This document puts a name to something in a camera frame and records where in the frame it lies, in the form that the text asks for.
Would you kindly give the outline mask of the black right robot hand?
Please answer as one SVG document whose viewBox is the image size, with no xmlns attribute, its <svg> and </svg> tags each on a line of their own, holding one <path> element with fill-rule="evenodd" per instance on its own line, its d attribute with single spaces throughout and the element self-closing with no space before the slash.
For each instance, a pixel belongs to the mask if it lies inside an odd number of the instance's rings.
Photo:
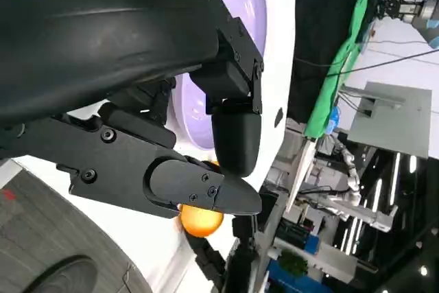
<svg viewBox="0 0 439 293">
<path fill-rule="evenodd" d="M 258 256 L 257 229 L 255 215 L 233 218 L 233 235 L 238 239 L 238 245 L 228 259 L 224 259 L 219 251 L 213 249 L 207 239 L 185 232 L 187 241 L 195 253 L 195 262 L 218 292 L 249 290 L 252 264 Z"/>
</svg>

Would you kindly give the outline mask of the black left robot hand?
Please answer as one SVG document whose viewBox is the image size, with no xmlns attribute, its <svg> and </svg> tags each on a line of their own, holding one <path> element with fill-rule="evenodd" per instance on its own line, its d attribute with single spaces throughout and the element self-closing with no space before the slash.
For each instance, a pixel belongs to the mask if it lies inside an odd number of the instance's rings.
<svg viewBox="0 0 439 293">
<path fill-rule="evenodd" d="M 55 163 L 79 197 L 174 218 L 187 204 L 261 211 L 263 57 L 222 0 L 1 0 L 1 155 Z M 218 166 L 175 151 L 143 114 L 188 73 Z"/>
</svg>

